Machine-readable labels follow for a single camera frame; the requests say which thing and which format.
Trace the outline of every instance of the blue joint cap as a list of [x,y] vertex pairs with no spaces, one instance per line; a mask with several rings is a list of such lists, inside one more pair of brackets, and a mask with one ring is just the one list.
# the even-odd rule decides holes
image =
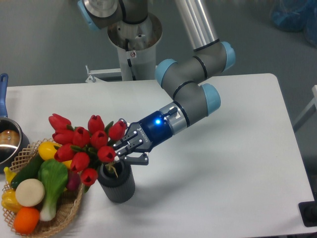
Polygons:
[[223,71],[229,69],[231,66],[236,63],[236,53],[234,52],[234,49],[231,47],[231,45],[228,42],[221,42],[226,49],[227,52],[227,62],[226,66]]
[[206,101],[207,101],[207,110],[209,116],[211,113],[216,111],[218,108],[220,108],[221,105],[221,99],[219,96],[218,91],[213,87],[211,84],[203,84],[201,86],[205,92]]
[[77,5],[79,7],[79,10],[80,10],[82,16],[84,17],[85,21],[88,24],[89,29],[91,29],[92,31],[99,31],[100,29],[98,28],[98,26],[95,25],[95,23],[90,18],[90,15],[88,14],[87,10],[85,9],[83,2],[81,0],[79,0]]
[[154,77],[160,86],[162,86],[162,81],[166,71],[174,63],[177,63],[177,62],[173,59],[165,59],[161,63],[159,63],[159,65],[157,66]]

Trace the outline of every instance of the green cucumber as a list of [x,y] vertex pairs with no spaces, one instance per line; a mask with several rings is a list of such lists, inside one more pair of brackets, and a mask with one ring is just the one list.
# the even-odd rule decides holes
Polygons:
[[29,163],[23,167],[16,176],[14,176],[10,184],[11,188],[16,189],[19,184],[26,179],[35,179],[38,176],[38,171],[40,170],[43,162],[44,160],[37,153],[32,159],[30,159]]

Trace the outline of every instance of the red tulip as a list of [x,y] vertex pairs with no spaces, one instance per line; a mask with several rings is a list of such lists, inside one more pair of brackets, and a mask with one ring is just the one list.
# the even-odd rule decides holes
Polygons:
[[97,156],[101,162],[110,163],[114,161],[116,154],[112,147],[105,145],[98,150]]
[[104,130],[105,124],[99,115],[92,115],[88,121],[88,130],[91,134],[95,134],[98,130]]
[[67,129],[67,125],[71,125],[70,120],[63,118],[58,114],[53,114],[49,117],[49,122],[55,130],[58,129]]
[[72,160],[75,153],[71,148],[72,144],[65,144],[62,145],[55,153],[54,155],[54,159],[56,159],[59,162],[64,162],[64,161],[68,161],[68,160]]
[[95,147],[97,150],[99,150],[100,147],[107,145],[108,136],[103,130],[98,130],[91,137],[90,143],[93,147]]
[[73,144],[79,146],[80,148],[85,147],[90,142],[89,131],[83,127],[78,127],[75,129]]
[[81,182],[86,186],[91,186],[95,183],[98,178],[98,173],[96,170],[91,168],[86,168],[80,175]]
[[127,126],[123,121],[117,121],[112,127],[110,127],[108,136],[111,140],[118,141],[124,136],[126,128]]
[[85,152],[78,152],[71,161],[70,169],[78,173],[88,167],[90,162],[89,156]]
[[73,142],[74,131],[65,130],[65,129],[57,129],[55,133],[52,135],[53,140],[58,144],[64,145]]

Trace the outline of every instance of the black vase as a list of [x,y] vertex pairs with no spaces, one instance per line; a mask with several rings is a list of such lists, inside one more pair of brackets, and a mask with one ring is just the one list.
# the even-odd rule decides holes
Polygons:
[[127,165],[123,161],[115,163],[114,167],[118,177],[109,173],[102,165],[98,170],[98,181],[110,201],[123,203],[128,201],[135,191],[132,169],[131,165]]

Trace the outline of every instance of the woven basket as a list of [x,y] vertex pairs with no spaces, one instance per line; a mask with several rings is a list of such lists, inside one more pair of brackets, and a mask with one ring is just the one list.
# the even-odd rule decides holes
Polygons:
[[[44,139],[42,141],[38,141],[33,143],[32,145],[28,145],[27,148],[23,149],[17,157],[15,157],[10,170],[13,172],[19,172],[28,162],[29,160],[38,152],[39,145],[44,141],[53,141],[52,139]],[[10,189],[10,185],[7,183],[4,186],[3,191],[7,191]],[[11,228],[11,231],[15,232],[19,236],[24,236],[28,238],[47,238],[50,237],[64,228],[66,228],[69,223],[74,219],[80,202],[83,195],[84,185],[81,184],[77,191],[65,191],[59,198],[57,202],[57,211],[56,216],[53,220],[49,222],[39,221],[34,231],[25,236],[23,234],[15,232],[13,228],[13,221],[15,218],[15,214],[11,211],[2,208],[4,220],[8,223],[8,226]]]

